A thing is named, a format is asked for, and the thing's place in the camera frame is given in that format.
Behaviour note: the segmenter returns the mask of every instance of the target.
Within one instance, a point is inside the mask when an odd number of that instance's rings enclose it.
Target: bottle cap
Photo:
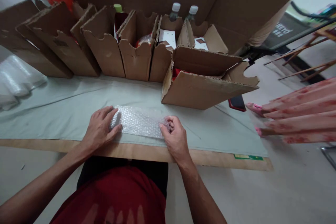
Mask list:
[[[115,11],[116,12],[119,12],[119,13],[122,13],[123,12],[123,8],[121,7],[121,5],[120,4],[118,4],[118,3],[115,3],[114,5],[113,5],[113,7],[115,8]]]
[[[190,7],[189,13],[190,13],[191,15],[195,15],[195,14],[197,13],[197,11],[198,11],[198,6],[196,6],[196,5],[192,5],[192,6]]]
[[[181,5],[179,3],[173,3],[172,11],[178,12],[180,10]]]

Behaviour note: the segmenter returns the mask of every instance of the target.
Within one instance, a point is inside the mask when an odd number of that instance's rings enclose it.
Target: red phone case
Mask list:
[[[242,112],[245,112],[245,111],[246,111],[246,109],[240,109],[240,108],[237,108],[237,107],[232,106],[232,104],[231,104],[231,99],[229,99],[229,106],[230,106],[230,108],[232,108],[232,109],[236,109],[236,110],[239,110],[239,111],[242,111]]]

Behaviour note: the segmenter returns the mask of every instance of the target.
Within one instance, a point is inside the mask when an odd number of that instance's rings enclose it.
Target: black pants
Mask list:
[[[126,165],[134,166],[142,171],[167,198],[168,163],[143,160],[128,162],[127,159],[114,157],[92,156],[86,160],[77,182],[77,190],[100,173]]]

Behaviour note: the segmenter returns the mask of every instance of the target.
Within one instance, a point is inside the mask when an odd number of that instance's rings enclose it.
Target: gray cloth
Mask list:
[[[0,138],[81,141],[96,110],[110,105],[159,110],[178,116],[190,149],[268,156],[247,113],[228,101],[205,111],[161,104],[162,85],[101,76],[49,78],[10,111],[0,112]],[[122,143],[166,146],[163,139],[122,134]]]

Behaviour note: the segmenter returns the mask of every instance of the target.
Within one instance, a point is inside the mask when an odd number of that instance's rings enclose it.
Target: wooden table edge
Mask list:
[[[68,152],[79,143],[80,141],[61,139],[0,139],[0,146],[53,152]],[[260,171],[274,170],[268,157],[263,157],[264,160],[261,161],[236,159],[231,153],[195,149],[190,149],[189,152],[196,165]],[[112,142],[104,149],[97,151],[95,155],[167,163],[175,162],[166,147],[133,143]]]

